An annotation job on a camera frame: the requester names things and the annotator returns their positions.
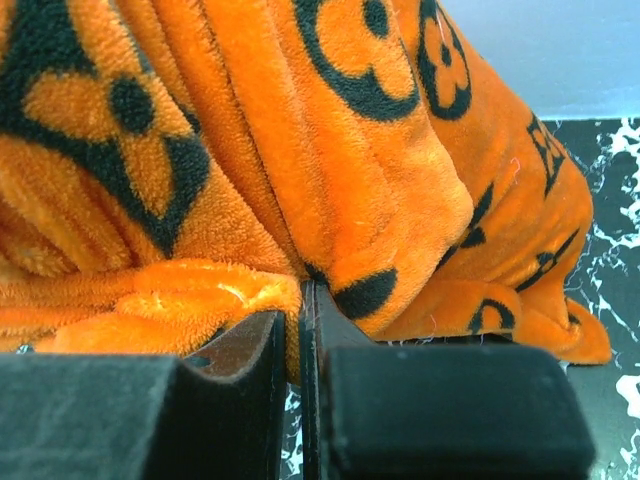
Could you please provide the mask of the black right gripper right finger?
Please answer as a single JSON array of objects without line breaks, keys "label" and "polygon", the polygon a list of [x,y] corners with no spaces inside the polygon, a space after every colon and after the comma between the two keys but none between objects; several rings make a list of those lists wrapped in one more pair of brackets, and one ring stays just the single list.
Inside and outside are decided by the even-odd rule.
[{"label": "black right gripper right finger", "polygon": [[314,280],[302,286],[303,305],[298,319],[302,402],[303,476],[328,479],[329,386],[328,354],[337,347],[370,346],[370,338],[334,302],[326,285]]}]

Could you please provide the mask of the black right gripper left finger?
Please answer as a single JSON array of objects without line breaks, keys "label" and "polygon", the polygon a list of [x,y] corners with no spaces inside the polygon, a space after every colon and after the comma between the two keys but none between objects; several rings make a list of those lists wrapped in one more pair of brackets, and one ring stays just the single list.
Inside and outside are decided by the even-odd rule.
[{"label": "black right gripper left finger", "polygon": [[147,479],[276,479],[286,393],[285,318],[252,314],[177,363]]}]

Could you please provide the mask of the orange patterned plush pillowcase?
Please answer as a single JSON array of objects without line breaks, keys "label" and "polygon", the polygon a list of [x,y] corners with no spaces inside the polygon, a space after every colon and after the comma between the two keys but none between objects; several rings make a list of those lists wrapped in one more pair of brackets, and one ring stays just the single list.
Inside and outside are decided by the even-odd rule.
[{"label": "orange patterned plush pillowcase", "polygon": [[610,360],[571,156],[436,1],[5,1],[1,348],[186,356],[301,285]]}]

